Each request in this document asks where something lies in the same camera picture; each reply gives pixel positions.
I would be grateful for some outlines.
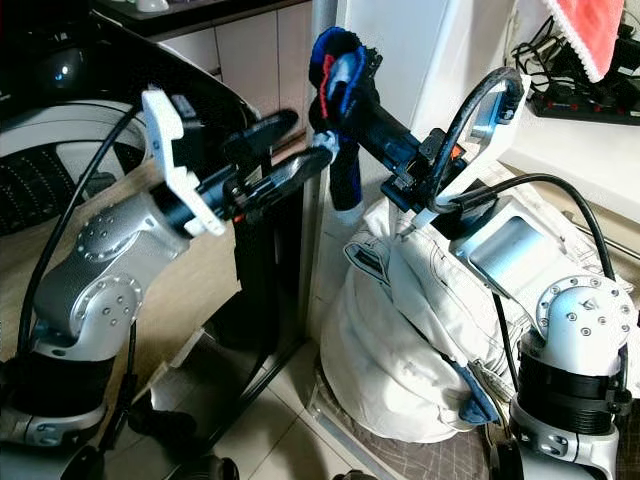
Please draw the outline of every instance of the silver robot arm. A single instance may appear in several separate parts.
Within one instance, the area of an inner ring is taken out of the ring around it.
[[[612,416],[628,413],[631,402],[621,385],[626,365],[620,354],[633,321],[629,295],[569,260],[513,197],[501,198],[451,251],[531,318],[510,409],[521,461],[540,463],[529,450],[613,480],[619,434]],[[547,469],[559,475],[548,478],[570,478],[563,468]]]
[[[100,424],[108,374],[144,293],[188,248],[148,193],[86,224],[72,253],[37,290],[27,360],[32,378],[3,406],[0,441],[58,447]]]
[[[173,159],[175,142],[191,141],[183,125],[199,125],[186,99],[171,102],[154,90],[143,94],[143,105],[165,183],[93,217],[71,254],[38,286],[30,350],[10,361],[0,378],[1,478],[60,478],[77,468],[74,463],[100,456],[82,446],[104,419],[115,356],[154,278],[189,248],[191,238],[219,235],[224,222],[238,215],[259,216],[331,161],[327,149],[309,148],[255,180],[252,162],[259,165],[297,120],[283,111],[232,135],[224,151],[241,154],[226,158],[227,166],[201,182],[187,169],[189,159]],[[202,148],[188,146],[179,150]],[[243,176],[247,172],[251,180]]]

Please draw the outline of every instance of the white cabinet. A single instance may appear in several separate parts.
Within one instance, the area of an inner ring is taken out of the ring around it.
[[[262,115],[278,110],[276,12],[216,27],[224,83]]]
[[[160,43],[223,81],[260,113],[291,108],[307,125],[311,4],[300,3]]]
[[[291,108],[300,117],[294,131],[307,124],[310,56],[311,2],[278,10],[280,108]]]
[[[213,28],[169,38],[161,41],[160,44],[169,47],[207,72],[216,72],[220,67],[216,32]]]

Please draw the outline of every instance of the blue strap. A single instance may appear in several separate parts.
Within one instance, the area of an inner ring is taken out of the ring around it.
[[[442,355],[442,358],[467,382],[471,390],[471,397],[469,397],[460,408],[458,416],[471,425],[484,425],[489,422],[497,422],[500,419],[498,411],[482,387],[478,384],[473,373],[468,368],[461,367],[460,364],[452,361],[446,355]]]
[[[331,27],[322,32],[316,40],[316,43],[314,43],[313,50],[311,50],[311,63],[316,65],[322,64],[324,61],[325,46],[327,45],[329,38],[336,33],[344,32],[345,29],[341,27]]]

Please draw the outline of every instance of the white bag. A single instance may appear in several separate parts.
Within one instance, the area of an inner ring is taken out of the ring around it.
[[[511,176],[496,164],[482,180]],[[532,187],[508,193],[557,232],[570,258],[601,271],[593,245]],[[345,246],[353,266],[325,320],[321,360],[340,405],[358,423],[382,437],[431,443],[473,428],[458,416],[469,386],[441,354],[461,367],[471,362],[494,404],[508,401],[513,387],[491,292],[448,252],[447,239],[430,225],[416,229],[412,216],[384,199]],[[503,304],[515,356],[530,321],[517,303]],[[638,356],[639,337],[634,328],[630,359]],[[635,363],[629,388],[637,397]]]

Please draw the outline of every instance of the robotic arm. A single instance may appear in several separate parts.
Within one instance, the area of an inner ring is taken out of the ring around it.
[[[613,418],[628,414],[632,400],[625,385],[631,299],[612,279],[603,242],[599,253],[611,278],[579,268],[523,204],[498,196],[543,180],[581,199],[573,187],[542,174],[495,187],[477,180],[511,144],[530,79],[495,70],[467,97],[446,134],[433,130],[421,143],[379,105],[373,76],[380,62],[350,32],[334,27],[322,34],[309,75],[318,89],[312,125],[320,138],[349,137],[384,164],[392,175],[382,192],[401,210],[415,211],[416,226],[432,223],[470,272],[529,315],[510,407],[514,437],[492,454],[493,478],[613,480],[619,437]],[[470,133],[480,152],[467,162],[456,142],[474,111]],[[583,199],[579,206],[583,213],[589,208]]]
[[[200,181],[184,158],[201,147],[200,124],[187,100],[170,100],[161,90],[144,92],[142,100],[166,183],[93,217],[71,254],[40,283],[29,351],[15,362],[18,378],[2,386],[2,478],[89,478],[77,469],[94,468],[85,464],[95,452],[80,447],[106,414],[115,356],[154,278],[187,251],[191,238],[220,235],[224,221],[259,214],[331,160],[325,148],[310,148],[262,179],[247,178],[295,123],[297,116],[284,111],[231,137],[222,150],[233,162]]]

